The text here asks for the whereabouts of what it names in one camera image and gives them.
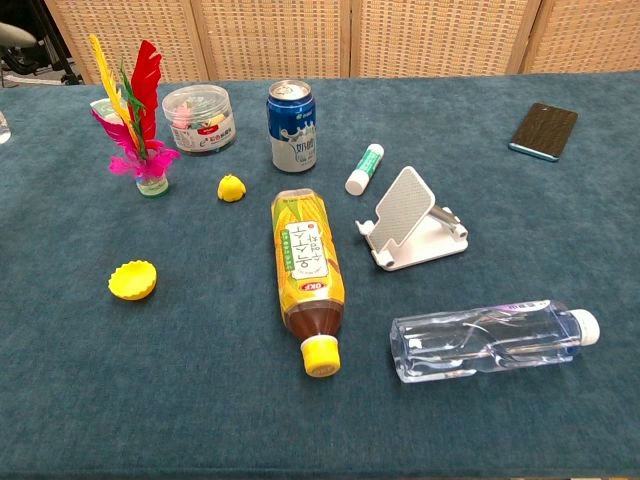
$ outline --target yellow cap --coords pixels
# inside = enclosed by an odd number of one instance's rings
[[[331,335],[314,335],[302,345],[304,369],[312,377],[328,377],[340,370],[338,340]]]

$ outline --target white glue stick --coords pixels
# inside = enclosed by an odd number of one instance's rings
[[[377,143],[372,143],[367,147],[367,150],[362,155],[362,158],[356,165],[356,169],[351,172],[347,183],[344,188],[347,189],[351,195],[362,195],[364,189],[367,188],[369,179],[373,176],[373,172],[376,171],[382,156],[384,155],[384,148]]]

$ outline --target phone stand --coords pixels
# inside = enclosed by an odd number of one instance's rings
[[[435,202],[418,172],[403,168],[376,206],[378,221],[356,221],[378,265],[393,271],[466,250],[467,229]]]

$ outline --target smartphone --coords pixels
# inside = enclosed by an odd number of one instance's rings
[[[557,162],[576,124],[578,114],[534,103],[513,135],[509,148],[549,162]]]

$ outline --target woven wall panel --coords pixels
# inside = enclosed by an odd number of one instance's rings
[[[640,1],[556,0],[532,38],[525,72],[640,68]]]
[[[348,76],[348,0],[194,0],[212,79]]]
[[[527,0],[358,1],[351,75],[364,77],[505,73],[525,14],[535,15]]]
[[[189,0],[47,0],[49,10],[87,83],[99,83],[89,34],[100,38],[109,65],[131,74],[140,42],[162,54],[162,82],[207,79]]]

